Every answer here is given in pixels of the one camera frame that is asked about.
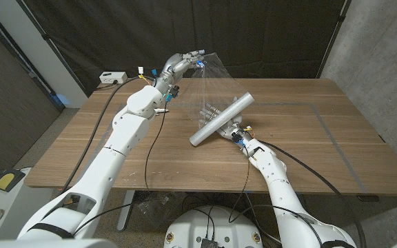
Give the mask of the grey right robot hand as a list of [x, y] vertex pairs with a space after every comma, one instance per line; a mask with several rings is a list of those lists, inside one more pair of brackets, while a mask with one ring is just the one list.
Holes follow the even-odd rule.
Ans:
[[[221, 113], [222, 113], [222, 111], [220, 111], [219, 109], [215, 108], [214, 106], [212, 106], [208, 103], [205, 107], [203, 107], [199, 111], [199, 114], [201, 115], [201, 117], [199, 119], [199, 124], [201, 125], [201, 127], [204, 127], [209, 122], [211, 122], [212, 120], [217, 118]], [[234, 117], [229, 119], [227, 122], [222, 124], [222, 126], [220, 126], [216, 130], [216, 133], [221, 135], [223, 138], [231, 139], [233, 133], [235, 133], [239, 130], [242, 130], [243, 132], [245, 132], [245, 129], [240, 127], [240, 124], [242, 123], [242, 121], [243, 121], [243, 117], [242, 117], [242, 114], [239, 112], [237, 115], [235, 115]]]

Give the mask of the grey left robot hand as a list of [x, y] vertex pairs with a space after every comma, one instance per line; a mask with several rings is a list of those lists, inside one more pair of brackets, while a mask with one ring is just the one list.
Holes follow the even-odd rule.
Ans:
[[176, 53], [172, 55], [166, 61], [161, 73], [154, 83], [154, 87], [161, 94], [167, 94], [183, 77], [185, 72], [199, 66], [199, 61], [203, 59], [204, 55], [205, 50], [195, 50], [185, 54]]

